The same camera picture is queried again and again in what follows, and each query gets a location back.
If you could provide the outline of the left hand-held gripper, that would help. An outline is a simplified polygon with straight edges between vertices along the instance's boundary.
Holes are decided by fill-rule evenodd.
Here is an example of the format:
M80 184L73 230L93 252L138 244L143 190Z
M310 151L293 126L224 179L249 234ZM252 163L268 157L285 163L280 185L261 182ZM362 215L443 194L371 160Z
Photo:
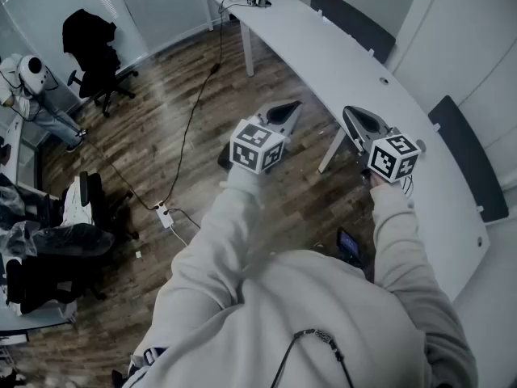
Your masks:
M229 162L254 174L269 171L280 162L302 112L299 100L265 103L241 120L229 141Z

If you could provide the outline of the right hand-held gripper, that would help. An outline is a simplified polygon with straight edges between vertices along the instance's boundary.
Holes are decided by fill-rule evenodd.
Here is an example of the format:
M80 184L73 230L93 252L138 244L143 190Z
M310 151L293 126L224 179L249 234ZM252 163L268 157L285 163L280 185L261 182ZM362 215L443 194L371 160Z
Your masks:
M387 183L396 183L412 175L422 141L414 141L375 113L355 106L343 109L343 122L359 155L364 179L376 174Z

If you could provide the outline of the small black trash bin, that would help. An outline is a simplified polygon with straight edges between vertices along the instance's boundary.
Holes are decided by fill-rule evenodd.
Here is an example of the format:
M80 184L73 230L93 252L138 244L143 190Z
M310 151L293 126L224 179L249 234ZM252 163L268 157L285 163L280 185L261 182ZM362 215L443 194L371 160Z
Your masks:
M233 164L230 160L230 145L227 143L217 158L217 164L225 171L230 171Z

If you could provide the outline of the person's left forearm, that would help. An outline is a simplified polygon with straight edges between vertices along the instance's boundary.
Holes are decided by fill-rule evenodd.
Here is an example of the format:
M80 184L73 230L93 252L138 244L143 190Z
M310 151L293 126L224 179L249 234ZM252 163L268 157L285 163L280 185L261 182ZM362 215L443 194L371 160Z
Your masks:
M238 166L205 214L200 231L172 263L175 290L186 290L222 309L237 298L250 237L263 207L265 174Z

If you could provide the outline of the person's right forearm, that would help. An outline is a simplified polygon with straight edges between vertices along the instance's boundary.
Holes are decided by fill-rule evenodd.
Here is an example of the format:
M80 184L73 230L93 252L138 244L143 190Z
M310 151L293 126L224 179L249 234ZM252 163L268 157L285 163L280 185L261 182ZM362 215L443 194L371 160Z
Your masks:
M389 183L374 186L371 197L375 282L391 293L438 293L440 288L418 235L413 201Z

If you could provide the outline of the dark desk partition panel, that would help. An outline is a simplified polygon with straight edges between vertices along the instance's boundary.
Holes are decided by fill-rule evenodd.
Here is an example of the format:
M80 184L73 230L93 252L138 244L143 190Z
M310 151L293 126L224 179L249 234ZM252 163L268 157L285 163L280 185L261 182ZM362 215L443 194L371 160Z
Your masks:
M446 95L428 114L432 124L456 160L484 222L510 215L498 178L475 132L453 101Z
M382 26L343 0L310 0L310 6L353 37L365 50L384 64L396 39Z

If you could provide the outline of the black chest-mounted screen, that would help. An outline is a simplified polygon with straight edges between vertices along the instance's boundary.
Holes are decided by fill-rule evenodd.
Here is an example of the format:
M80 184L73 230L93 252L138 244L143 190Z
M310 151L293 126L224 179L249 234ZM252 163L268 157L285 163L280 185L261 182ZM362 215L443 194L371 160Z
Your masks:
M359 244L342 227L337 230L336 246L338 257L355 268L363 268L363 260L360 254Z

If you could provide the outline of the white curved desk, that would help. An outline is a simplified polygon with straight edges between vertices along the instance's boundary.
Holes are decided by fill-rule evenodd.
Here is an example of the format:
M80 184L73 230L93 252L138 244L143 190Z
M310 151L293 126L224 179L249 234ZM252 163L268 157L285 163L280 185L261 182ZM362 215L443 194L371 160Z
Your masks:
M353 38L299 0L266 8L240 0L223 5L242 25L246 65L258 36L304 81L337 120L347 105L364 108L425 144L411 197L419 233L442 290L455 300L487 252L490 240L469 186L441 136L402 84Z

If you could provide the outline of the white power strip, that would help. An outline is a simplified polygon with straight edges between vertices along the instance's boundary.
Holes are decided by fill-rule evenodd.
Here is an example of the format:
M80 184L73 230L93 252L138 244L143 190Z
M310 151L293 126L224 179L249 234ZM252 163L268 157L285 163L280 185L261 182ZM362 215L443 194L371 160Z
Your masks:
M174 225L174 220L170 215L169 209L166 207L163 201L160 201L154 207L160 222L165 229L169 229Z

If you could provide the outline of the black chair with white garment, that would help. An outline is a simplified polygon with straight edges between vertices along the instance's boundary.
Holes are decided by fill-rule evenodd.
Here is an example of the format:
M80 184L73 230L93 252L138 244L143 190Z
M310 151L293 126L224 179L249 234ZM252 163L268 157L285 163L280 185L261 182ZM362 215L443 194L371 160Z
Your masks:
M81 172L62 193L61 226L87 224L112 234L118 243L138 240L130 221L128 202L134 194L127 190L109 200L98 173Z

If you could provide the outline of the person's torso in pale hoodie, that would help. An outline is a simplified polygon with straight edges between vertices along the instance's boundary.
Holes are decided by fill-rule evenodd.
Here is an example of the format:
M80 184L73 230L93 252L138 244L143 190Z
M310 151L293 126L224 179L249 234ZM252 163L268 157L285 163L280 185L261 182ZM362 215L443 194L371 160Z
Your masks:
M288 251L244 265L222 309L172 277L124 388L477 388L451 302L391 293L342 261Z

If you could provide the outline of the office chair with black jacket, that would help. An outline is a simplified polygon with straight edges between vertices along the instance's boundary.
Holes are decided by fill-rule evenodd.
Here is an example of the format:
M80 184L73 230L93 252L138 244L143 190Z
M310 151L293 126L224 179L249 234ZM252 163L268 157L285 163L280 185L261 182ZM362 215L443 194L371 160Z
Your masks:
M79 86L81 99L92 98L95 105L102 106L102 114L108 118L111 95L118 93L134 99L136 94L120 86L130 77L139 75L137 70L118 74L121 62L117 51L110 46L115 39L117 26L97 15L79 9L62 25L63 51L74 57L83 76L71 72L67 85Z

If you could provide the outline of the plastic-wrapped black chair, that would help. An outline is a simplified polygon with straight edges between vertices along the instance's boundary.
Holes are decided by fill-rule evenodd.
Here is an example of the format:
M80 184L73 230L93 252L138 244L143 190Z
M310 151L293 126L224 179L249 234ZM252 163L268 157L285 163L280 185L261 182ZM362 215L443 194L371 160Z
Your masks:
M112 234L89 224L42 228L19 217L0 220L6 301L22 315L49 302L75 302L95 290L95 269L113 243Z

